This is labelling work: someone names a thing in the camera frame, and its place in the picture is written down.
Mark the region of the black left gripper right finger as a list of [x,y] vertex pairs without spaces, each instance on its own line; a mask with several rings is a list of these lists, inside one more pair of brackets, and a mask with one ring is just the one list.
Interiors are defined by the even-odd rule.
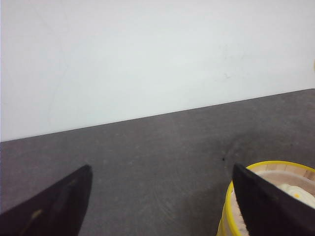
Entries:
[[233,185],[251,236],[313,236],[315,209],[243,165],[233,167]]

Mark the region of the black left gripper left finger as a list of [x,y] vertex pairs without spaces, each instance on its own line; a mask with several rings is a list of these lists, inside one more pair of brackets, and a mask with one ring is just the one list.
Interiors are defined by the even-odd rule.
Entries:
[[2,236],[76,236],[84,221],[93,172],[84,165],[0,215]]

